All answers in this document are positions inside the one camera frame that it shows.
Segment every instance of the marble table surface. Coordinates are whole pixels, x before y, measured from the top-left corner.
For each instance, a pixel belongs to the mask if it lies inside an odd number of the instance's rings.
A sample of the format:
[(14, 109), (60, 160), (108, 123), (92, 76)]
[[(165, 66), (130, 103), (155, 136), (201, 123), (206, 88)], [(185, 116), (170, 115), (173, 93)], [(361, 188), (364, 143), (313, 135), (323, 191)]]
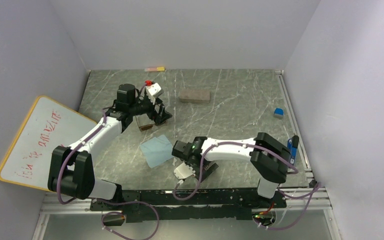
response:
[[(170, 190), (178, 182), (173, 170), (181, 163), (179, 159), (170, 159), (154, 168), (148, 166), (140, 144), (153, 137), (165, 135), (174, 145), (176, 140), (191, 142), (196, 136), (236, 140), (266, 132), (286, 145), (288, 138), (294, 135), (285, 110), (285, 97), (273, 70), (93, 70), (79, 112), (99, 121), (101, 109), (113, 103), (120, 84), (129, 83), (140, 88), (145, 80), (160, 84), (164, 90), (160, 98), (173, 117), (168, 123), (146, 131), (140, 131), (133, 119), (127, 130), (93, 160), (96, 177), (121, 184), (125, 190)], [(210, 103), (180, 102), (179, 91), (184, 88), (210, 90)], [(275, 108), (284, 109), (283, 119), (273, 117)], [(147, 124), (146, 119), (139, 117), (139, 124)], [(304, 165), (297, 154), (295, 166), (300, 173), (288, 175), (283, 187), (308, 187)], [(257, 186), (260, 175), (251, 163), (220, 160), (217, 164), (218, 169), (200, 188)], [(195, 184), (195, 178), (188, 178), (180, 188), (193, 189)]]

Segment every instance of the white wall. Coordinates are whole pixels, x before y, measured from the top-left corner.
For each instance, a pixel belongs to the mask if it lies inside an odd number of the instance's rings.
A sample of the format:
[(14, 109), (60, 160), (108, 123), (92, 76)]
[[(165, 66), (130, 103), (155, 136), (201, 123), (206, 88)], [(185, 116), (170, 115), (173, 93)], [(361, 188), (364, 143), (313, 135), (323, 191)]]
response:
[(320, 0), (51, 0), (89, 69), (283, 69)]
[(384, 239), (384, 1), (322, 0), (285, 73), (343, 239)]
[[(37, 96), (77, 109), (86, 78), (48, 0), (0, 0), (0, 164)], [(43, 196), (0, 182), (0, 240), (32, 238)]]

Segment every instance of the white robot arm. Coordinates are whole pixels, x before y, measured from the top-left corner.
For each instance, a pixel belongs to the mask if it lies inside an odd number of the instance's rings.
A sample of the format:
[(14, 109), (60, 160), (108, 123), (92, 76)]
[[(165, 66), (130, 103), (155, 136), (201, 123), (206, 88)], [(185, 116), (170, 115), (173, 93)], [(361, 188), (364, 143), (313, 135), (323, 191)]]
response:
[[(49, 170), (49, 190), (78, 199), (99, 198), (113, 203), (123, 202), (121, 185), (95, 177), (93, 159), (124, 132), (133, 121), (133, 116), (147, 114), (155, 125), (161, 125), (172, 117), (158, 98), (163, 93), (161, 87), (150, 81), (144, 87), (146, 91), (143, 99), (140, 99), (143, 88), (139, 91), (131, 84), (120, 85), (113, 106), (109, 107), (93, 129), (70, 146), (55, 148)], [(198, 136), (192, 143), (177, 141), (172, 155), (183, 161), (174, 170), (174, 175), (180, 180), (190, 176), (205, 180), (218, 167), (214, 162), (217, 160), (251, 162), (261, 174), (258, 195), (268, 199), (273, 197), (279, 184), (286, 181), (288, 167), (291, 167), (285, 162), (291, 158), (290, 150), (263, 132), (255, 138), (243, 140), (227, 141)]]
[[(141, 99), (139, 96), (143, 88), (145, 94)], [(121, 185), (95, 177), (93, 159), (124, 132), (134, 116), (147, 114), (157, 126), (170, 119), (172, 115), (165, 111), (163, 102), (158, 98), (163, 92), (158, 83), (151, 81), (146, 81), (140, 91), (131, 84), (120, 85), (117, 99), (93, 129), (70, 146), (57, 146), (54, 149), (48, 189), (78, 199), (100, 198), (115, 203), (122, 201)]]
[(291, 158), (288, 147), (264, 132), (259, 132), (255, 138), (243, 140), (218, 140), (199, 136), (192, 143), (177, 141), (172, 155), (183, 161), (174, 170), (174, 175), (179, 180), (190, 176), (205, 180), (218, 167), (214, 163), (217, 160), (250, 162), (261, 175), (257, 187), (258, 195), (268, 199), (274, 196), (279, 184), (286, 182), (289, 167), (298, 172), (288, 162)]

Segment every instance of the small blue cube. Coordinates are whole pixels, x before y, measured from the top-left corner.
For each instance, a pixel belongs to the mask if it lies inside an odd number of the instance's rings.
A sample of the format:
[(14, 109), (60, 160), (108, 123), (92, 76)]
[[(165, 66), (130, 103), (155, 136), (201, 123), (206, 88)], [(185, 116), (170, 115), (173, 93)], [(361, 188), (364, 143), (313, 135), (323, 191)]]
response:
[(278, 119), (282, 119), (284, 117), (284, 110), (282, 108), (276, 108), (274, 110), (274, 117)]

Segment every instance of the whiteboard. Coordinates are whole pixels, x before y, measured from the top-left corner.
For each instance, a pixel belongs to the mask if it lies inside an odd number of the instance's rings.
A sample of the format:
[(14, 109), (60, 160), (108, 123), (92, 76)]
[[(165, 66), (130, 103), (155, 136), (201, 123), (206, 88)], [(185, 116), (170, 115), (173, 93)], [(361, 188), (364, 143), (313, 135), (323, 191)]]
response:
[(95, 125), (80, 113), (39, 96), (0, 166), (0, 180), (49, 191), (52, 151), (74, 143)]

